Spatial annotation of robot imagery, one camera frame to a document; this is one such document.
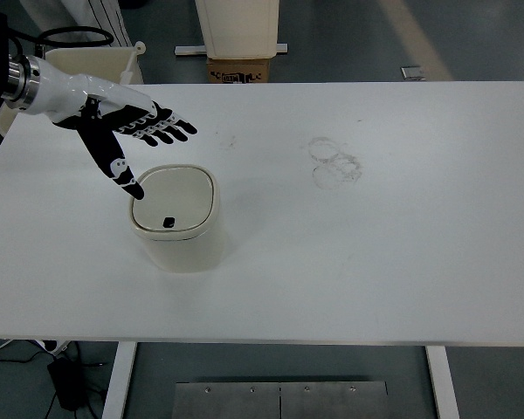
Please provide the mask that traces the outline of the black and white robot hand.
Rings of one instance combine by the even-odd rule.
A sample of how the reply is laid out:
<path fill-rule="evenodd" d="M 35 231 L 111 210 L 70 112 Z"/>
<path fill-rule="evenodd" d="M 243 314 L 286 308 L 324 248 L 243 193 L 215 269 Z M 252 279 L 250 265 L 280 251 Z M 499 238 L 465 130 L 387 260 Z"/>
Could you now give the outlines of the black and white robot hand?
<path fill-rule="evenodd" d="M 87 74 L 69 75 L 41 58 L 28 59 L 28 114 L 44 114 L 53 125 L 74 130 L 101 172 L 133 198 L 145 192 L 135 179 L 116 134 L 156 147 L 185 142 L 197 129 L 174 110 L 127 86 Z"/>

